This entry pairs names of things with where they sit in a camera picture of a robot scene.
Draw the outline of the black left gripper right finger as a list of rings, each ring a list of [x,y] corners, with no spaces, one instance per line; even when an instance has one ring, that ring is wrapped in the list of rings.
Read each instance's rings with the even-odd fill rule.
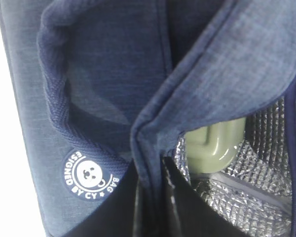
[[[193,190],[171,158],[163,159],[167,228],[171,237],[246,237]]]

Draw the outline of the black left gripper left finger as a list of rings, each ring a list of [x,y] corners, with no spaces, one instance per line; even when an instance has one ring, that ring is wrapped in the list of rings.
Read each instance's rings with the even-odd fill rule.
[[[81,190],[70,168],[45,171],[45,232],[48,237],[131,237],[137,173],[133,164],[121,178],[103,174],[98,192]]]

